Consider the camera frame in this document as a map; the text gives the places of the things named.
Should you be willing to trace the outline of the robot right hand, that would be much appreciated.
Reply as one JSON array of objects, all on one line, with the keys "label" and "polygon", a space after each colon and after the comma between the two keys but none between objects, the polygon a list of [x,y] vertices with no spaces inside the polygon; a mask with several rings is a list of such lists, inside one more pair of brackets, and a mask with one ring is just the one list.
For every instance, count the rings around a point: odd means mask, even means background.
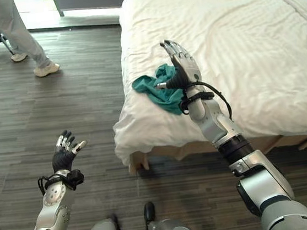
[{"label": "robot right hand", "polygon": [[186,89],[191,83],[201,80],[195,59],[184,47],[171,40],[164,40],[159,45],[169,55],[176,71],[168,81],[156,84],[156,89]]}]

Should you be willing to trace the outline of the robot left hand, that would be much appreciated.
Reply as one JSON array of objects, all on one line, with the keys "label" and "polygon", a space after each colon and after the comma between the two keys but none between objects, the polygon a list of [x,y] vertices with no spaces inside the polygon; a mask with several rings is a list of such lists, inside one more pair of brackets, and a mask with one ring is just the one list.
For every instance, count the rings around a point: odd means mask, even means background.
[{"label": "robot left hand", "polygon": [[85,140],[73,143],[74,140],[75,136],[71,131],[64,130],[59,135],[52,157],[52,168],[55,173],[60,170],[71,171],[75,157],[87,145]]}]

